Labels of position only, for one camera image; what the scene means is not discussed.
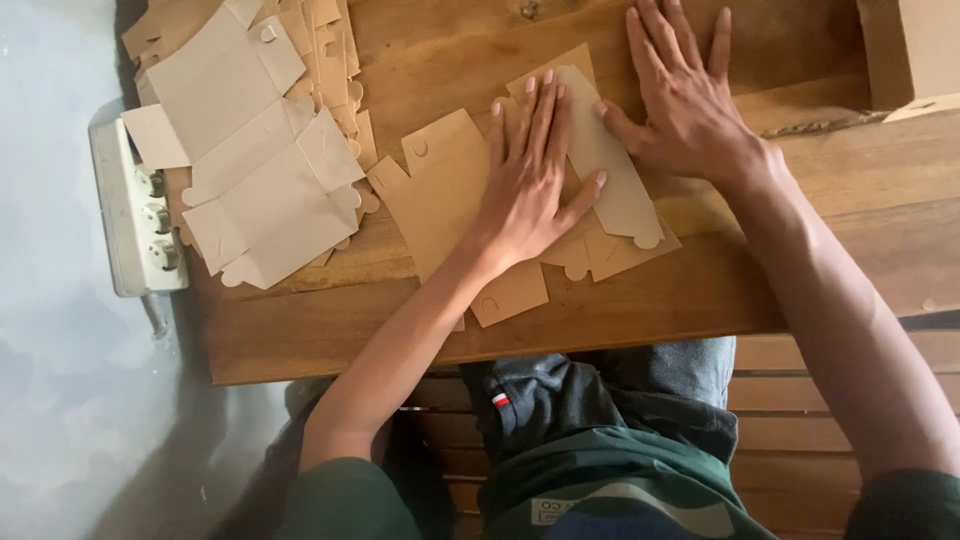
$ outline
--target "gray floor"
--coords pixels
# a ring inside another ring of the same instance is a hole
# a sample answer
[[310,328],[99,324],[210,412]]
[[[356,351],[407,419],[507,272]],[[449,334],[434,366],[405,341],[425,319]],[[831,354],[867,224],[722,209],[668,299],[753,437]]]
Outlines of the gray floor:
[[289,417],[284,384],[209,386],[186,296],[155,335],[113,294],[86,127],[146,3],[117,1],[0,0],[4,540],[199,538]]

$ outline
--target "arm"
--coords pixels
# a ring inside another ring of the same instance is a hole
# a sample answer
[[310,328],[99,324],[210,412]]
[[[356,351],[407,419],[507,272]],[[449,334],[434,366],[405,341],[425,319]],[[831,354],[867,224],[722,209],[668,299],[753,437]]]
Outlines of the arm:
[[717,19],[710,58],[677,1],[627,15],[649,118],[597,105],[629,151],[727,200],[766,271],[804,362],[847,435],[864,479],[902,468],[960,475],[960,425],[916,347],[791,176],[780,149],[750,132],[730,95],[731,15]]
[[317,403],[304,428],[301,471],[336,457],[370,459],[377,431],[410,396],[480,289],[542,253],[599,196],[603,173],[559,207],[570,100],[552,75],[544,75],[542,87],[528,81],[509,137],[505,113],[493,105],[490,176],[475,223]]

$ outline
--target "fingernail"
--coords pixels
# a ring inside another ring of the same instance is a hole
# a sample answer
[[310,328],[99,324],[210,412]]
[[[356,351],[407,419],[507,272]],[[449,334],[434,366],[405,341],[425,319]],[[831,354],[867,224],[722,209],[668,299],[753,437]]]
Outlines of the fingernail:
[[600,100],[593,104],[593,112],[596,112],[597,116],[603,118],[604,114],[607,113],[607,104]]

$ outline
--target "green shirt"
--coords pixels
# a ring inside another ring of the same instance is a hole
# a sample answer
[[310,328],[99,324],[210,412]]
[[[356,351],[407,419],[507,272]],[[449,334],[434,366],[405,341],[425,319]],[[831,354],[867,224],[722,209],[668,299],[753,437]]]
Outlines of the green shirt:
[[[775,538],[744,510],[722,462],[623,428],[575,431],[507,460],[477,499],[484,536],[497,540]],[[420,531],[378,467],[342,458],[295,482],[277,538],[419,540]],[[874,480],[847,538],[960,538],[960,479],[898,471]]]

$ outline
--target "dark gray pants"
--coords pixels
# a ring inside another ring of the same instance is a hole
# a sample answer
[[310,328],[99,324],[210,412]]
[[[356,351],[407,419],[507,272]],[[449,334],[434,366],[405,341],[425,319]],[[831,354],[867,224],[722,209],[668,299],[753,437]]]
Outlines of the dark gray pants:
[[[461,364],[491,464],[566,432],[620,426],[659,433],[730,463],[736,417],[725,409],[734,337]],[[506,394],[508,404],[492,399]]]

